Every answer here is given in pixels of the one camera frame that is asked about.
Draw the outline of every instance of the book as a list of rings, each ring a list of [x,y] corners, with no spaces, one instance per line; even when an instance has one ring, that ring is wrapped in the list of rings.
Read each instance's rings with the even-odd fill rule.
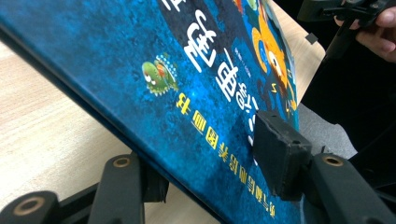
[[[0,29],[219,221],[300,221],[251,152],[259,109],[298,129],[293,59],[267,1],[14,0]]]

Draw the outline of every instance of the hand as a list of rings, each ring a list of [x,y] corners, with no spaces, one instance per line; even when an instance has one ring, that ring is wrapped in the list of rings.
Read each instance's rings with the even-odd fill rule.
[[[396,63],[396,7],[381,12],[375,24],[358,32],[356,40],[385,61]]]

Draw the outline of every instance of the beige table surface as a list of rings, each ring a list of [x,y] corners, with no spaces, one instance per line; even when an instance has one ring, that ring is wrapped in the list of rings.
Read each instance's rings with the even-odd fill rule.
[[[295,59],[298,100],[324,50],[274,5]],[[130,149],[0,42],[0,209],[51,190],[62,200],[97,183],[105,162]],[[218,223],[171,185],[167,203],[146,203],[147,223]]]

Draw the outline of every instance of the blue book cover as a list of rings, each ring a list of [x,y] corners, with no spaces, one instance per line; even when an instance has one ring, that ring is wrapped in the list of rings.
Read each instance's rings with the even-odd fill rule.
[[[293,59],[261,0],[4,1],[0,28],[227,223],[298,223],[254,161],[255,113],[298,129]]]

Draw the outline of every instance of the wooden table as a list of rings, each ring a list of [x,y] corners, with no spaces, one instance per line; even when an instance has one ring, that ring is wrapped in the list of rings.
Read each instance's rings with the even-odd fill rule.
[[[324,56],[275,3],[295,59],[298,101]],[[100,179],[105,162],[130,149],[0,43],[0,209],[17,197],[51,190],[62,200]],[[171,186],[167,204],[147,203],[147,223],[217,223]]]

